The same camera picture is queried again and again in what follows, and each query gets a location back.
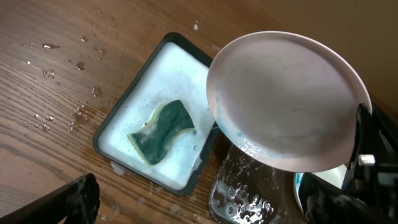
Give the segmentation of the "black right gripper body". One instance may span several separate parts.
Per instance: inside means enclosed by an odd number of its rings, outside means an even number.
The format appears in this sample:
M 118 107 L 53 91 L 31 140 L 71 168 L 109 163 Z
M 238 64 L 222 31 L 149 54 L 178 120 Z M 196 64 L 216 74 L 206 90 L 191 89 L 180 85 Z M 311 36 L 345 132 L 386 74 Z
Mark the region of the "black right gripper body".
M 397 217 L 397 125 L 373 104 L 356 111 L 354 148 L 342 189 L 375 208 Z

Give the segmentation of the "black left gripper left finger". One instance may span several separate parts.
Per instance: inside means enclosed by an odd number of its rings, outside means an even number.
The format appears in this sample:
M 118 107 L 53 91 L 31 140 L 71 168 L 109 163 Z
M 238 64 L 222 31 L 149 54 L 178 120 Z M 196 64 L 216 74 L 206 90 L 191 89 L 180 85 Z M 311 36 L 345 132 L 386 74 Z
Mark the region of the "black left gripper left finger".
M 94 224 L 100 207 L 100 187 L 87 173 L 1 218 L 1 223 Z

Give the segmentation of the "white plate blue smear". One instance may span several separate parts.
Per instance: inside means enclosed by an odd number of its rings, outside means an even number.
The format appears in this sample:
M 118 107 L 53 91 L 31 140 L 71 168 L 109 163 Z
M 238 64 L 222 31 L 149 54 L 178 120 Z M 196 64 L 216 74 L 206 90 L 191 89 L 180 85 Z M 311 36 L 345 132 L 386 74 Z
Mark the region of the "white plate blue smear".
M 356 110 L 371 108 L 357 72 L 308 37 L 262 31 L 239 37 L 213 59 L 210 110 L 226 137 L 253 159 L 290 172 L 349 161 Z

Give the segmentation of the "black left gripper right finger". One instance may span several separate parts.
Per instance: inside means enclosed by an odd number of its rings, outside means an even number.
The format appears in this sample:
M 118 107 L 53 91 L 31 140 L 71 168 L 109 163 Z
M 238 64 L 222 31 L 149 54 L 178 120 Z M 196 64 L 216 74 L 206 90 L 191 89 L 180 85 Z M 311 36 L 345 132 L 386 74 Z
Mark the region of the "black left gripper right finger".
M 306 172 L 298 196 L 307 223 L 397 224 L 397 201 L 364 184 L 339 189 Z

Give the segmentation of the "yellow green scrub sponge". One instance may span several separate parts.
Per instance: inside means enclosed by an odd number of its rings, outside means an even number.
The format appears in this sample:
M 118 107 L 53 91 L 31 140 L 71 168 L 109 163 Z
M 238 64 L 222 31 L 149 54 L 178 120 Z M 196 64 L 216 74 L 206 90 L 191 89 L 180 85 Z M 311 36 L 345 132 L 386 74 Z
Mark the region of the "yellow green scrub sponge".
M 182 101 L 174 100 L 158 108 L 142 129 L 127 136 L 144 162 L 154 166 L 167 156 L 180 135 L 194 129 Z

